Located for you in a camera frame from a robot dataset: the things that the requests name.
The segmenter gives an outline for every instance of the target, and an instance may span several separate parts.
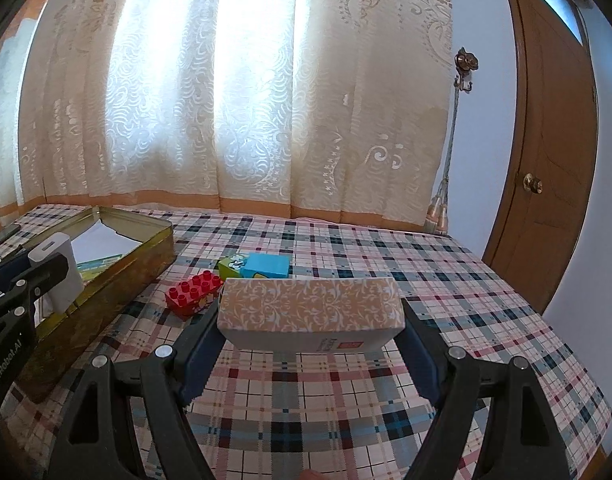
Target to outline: white wall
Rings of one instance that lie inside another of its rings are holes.
[[[452,22],[453,51],[463,46],[474,53],[480,69],[472,76],[471,94],[460,95],[449,175],[449,233],[481,256],[504,189],[515,128],[515,37],[508,0],[452,0]]]
[[[577,247],[544,318],[612,407],[612,28],[597,8],[581,10],[597,86],[597,161]],[[612,424],[603,444],[606,451],[612,449]]]

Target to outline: beige curtain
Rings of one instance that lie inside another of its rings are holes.
[[[17,117],[26,57],[46,1],[27,0],[0,39],[0,228],[38,203],[25,203],[22,195]]]
[[[27,200],[417,229],[450,0],[49,0],[22,86]]]

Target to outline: table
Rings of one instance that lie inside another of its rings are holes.
[[[81,209],[39,206],[19,219],[22,230],[0,255]],[[164,290],[238,251],[287,254],[296,277],[393,276],[402,297],[421,319],[434,320],[448,344],[493,361],[524,355],[552,407],[573,478],[606,432],[611,409],[569,346],[452,238],[311,219],[132,210],[173,223],[177,259],[100,334],[45,402],[33,404],[11,388],[1,413],[36,461],[38,476],[83,368],[97,354],[129,360],[173,342],[186,323],[166,309]],[[144,404],[131,399],[131,405],[147,473],[162,478]],[[291,480],[311,467],[331,479],[399,480],[433,410],[417,395],[394,342],[379,352],[334,355],[240,351],[227,342],[187,415],[218,479]],[[456,479],[472,477],[486,417],[481,402]]]

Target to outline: red label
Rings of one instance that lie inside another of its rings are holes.
[[[364,344],[363,341],[351,341],[348,343],[340,343],[339,345],[337,345],[337,348],[341,348],[341,349],[359,348],[363,344]]]

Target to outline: open metal box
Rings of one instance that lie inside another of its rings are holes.
[[[56,232],[73,240],[98,220],[141,244],[88,282],[64,314],[52,313],[37,326],[37,347],[16,381],[33,402],[51,393],[97,335],[175,259],[170,222],[102,206],[60,222],[24,247],[33,248]]]

